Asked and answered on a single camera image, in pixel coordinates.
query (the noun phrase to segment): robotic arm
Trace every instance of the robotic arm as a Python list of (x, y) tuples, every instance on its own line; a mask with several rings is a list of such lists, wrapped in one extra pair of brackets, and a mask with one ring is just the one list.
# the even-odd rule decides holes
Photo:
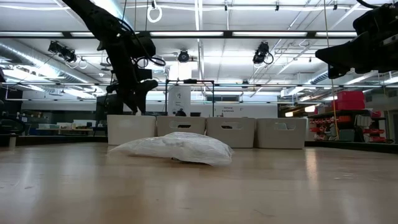
[(157, 87), (156, 80), (146, 80), (148, 76), (140, 75), (137, 60), (146, 58), (155, 62), (155, 45), (149, 37), (135, 34), (133, 29), (121, 19), (111, 15), (105, 9), (96, 6), (90, 0), (63, 0), (66, 5), (77, 13), (87, 28), (100, 41), (97, 50), (106, 50), (117, 82), (107, 87), (107, 92), (116, 90), (118, 96), (135, 114), (137, 107), (146, 112), (146, 95)]
[(358, 74), (398, 70), (398, 3), (377, 7), (357, 1), (372, 8), (354, 21), (358, 36), (315, 52), (317, 58), (328, 64), (331, 79), (342, 77), (351, 68)]

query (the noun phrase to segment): window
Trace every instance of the window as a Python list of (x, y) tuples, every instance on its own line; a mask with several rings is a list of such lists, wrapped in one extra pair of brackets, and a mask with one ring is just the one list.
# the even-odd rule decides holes
[(389, 98), (396, 97), (396, 96), (397, 96), (397, 90), (389, 91), (389, 92), (388, 92), (388, 97), (389, 97)]
[(372, 102), (372, 100), (373, 100), (373, 98), (372, 98), (371, 95), (365, 96), (365, 101), (366, 101), (367, 103), (368, 103), (368, 102)]
[[(215, 102), (239, 102), (239, 96), (222, 96), (222, 95), (215, 95), (214, 96)], [(206, 97), (207, 101), (213, 101), (213, 95), (208, 95)]]

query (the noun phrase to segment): white plastic bag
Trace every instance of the white plastic bag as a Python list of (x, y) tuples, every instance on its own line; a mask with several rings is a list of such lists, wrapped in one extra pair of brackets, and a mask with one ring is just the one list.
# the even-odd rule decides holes
[(176, 158), (187, 162), (201, 162), (224, 166), (232, 162), (233, 150), (221, 141), (195, 133), (171, 133), (163, 137), (144, 138), (122, 144), (108, 155), (153, 156)]

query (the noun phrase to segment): white box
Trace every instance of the white box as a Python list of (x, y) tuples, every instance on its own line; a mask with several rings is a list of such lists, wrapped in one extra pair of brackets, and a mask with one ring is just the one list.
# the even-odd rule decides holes
[(156, 136), (155, 116), (108, 115), (107, 119), (109, 145)]
[(253, 148), (254, 118), (207, 118), (206, 135), (232, 148)]
[(205, 134), (206, 118), (158, 116), (157, 135), (165, 136), (173, 132)]
[(257, 119), (258, 147), (264, 149), (303, 149), (306, 119)]

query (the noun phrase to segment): wooden floor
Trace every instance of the wooden floor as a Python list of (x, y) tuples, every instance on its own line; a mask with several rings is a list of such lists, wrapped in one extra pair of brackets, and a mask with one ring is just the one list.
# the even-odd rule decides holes
[(392, 154), (245, 149), (211, 167), (106, 151), (0, 152), (0, 223), (398, 223)]

